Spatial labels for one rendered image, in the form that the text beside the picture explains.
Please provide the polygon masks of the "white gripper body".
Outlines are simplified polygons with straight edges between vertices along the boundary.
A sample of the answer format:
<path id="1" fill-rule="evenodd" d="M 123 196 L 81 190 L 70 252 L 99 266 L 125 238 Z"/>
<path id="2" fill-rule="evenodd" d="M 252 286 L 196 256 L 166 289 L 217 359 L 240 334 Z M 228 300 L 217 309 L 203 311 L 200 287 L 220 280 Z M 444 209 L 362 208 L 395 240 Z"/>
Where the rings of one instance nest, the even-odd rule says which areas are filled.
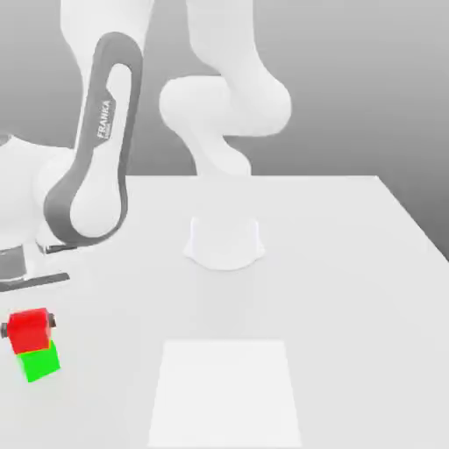
<path id="1" fill-rule="evenodd" d="M 17 278 L 0 281 L 0 293 L 7 293 L 18 289 L 28 289 L 41 285 L 52 284 L 56 282 L 68 281 L 70 276 L 68 273 L 62 272 L 57 274 L 45 274 L 32 278 Z"/>

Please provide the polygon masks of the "small red cube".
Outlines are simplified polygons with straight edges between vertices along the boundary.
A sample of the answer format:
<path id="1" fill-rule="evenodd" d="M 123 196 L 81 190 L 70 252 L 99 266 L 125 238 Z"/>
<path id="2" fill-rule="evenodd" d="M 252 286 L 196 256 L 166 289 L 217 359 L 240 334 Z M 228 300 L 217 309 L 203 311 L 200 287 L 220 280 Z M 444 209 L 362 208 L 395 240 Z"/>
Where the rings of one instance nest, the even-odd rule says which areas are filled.
<path id="1" fill-rule="evenodd" d="M 7 335 L 15 354 L 48 349 L 51 332 L 47 309 L 12 313 L 7 322 Z"/>

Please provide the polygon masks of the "small green cube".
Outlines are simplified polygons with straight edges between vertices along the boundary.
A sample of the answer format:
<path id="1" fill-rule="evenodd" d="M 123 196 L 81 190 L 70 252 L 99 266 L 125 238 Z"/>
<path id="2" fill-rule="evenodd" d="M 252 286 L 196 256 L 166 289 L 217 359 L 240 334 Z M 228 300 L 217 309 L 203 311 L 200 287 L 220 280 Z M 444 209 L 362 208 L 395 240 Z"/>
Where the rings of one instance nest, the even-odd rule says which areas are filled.
<path id="1" fill-rule="evenodd" d="M 59 354 L 52 339 L 48 348 L 19 354 L 18 362 L 28 382 L 35 382 L 61 369 Z"/>

